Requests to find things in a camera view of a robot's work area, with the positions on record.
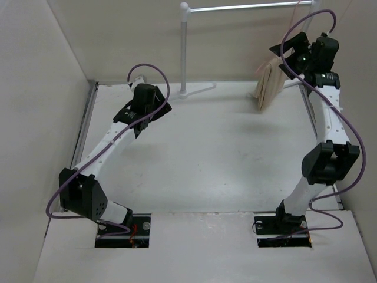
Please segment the beige trousers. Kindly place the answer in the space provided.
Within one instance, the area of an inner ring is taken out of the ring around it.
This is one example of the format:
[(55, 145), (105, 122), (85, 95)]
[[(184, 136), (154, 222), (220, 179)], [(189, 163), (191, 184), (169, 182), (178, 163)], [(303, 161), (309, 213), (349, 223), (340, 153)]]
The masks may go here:
[(275, 97), (283, 90), (287, 75), (281, 70), (282, 59), (274, 56), (266, 63), (262, 76), (257, 82), (253, 97), (257, 100), (259, 111), (265, 111)]

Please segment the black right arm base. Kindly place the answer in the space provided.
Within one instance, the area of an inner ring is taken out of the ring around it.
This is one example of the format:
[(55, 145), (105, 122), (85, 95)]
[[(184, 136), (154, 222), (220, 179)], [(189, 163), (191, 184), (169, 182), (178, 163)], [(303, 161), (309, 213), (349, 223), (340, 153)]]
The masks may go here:
[(305, 216), (292, 216), (279, 206), (274, 213), (257, 213), (252, 224), (259, 248), (311, 248)]

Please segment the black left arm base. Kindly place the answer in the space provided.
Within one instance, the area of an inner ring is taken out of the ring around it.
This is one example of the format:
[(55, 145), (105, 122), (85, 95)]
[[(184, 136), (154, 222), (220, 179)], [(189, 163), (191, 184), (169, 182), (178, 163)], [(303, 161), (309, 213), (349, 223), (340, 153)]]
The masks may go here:
[(134, 213), (126, 224), (97, 222), (95, 248), (148, 248), (150, 244), (151, 214)]

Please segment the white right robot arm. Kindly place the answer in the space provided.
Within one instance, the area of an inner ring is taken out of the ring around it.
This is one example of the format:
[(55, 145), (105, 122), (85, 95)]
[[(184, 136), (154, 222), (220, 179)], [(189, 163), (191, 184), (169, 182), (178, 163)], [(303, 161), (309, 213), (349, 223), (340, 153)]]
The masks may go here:
[(273, 218), (273, 226), (280, 233), (289, 232), (295, 220), (305, 216), (312, 199), (344, 179), (360, 155), (359, 146), (351, 144), (335, 113), (340, 109), (340, 78), (331, 68), (338, 49), (336, 39), (322, 34), (310, 43), (305, 32), (270, 48), (277, 56), (293, 51), (279, 67), (290, 79), (295, 74), (304, 76), (308, 112), (316, 135), (316, 146), (302, 160), (299, 183), (281, 202), (277, 210), (280, 215)]

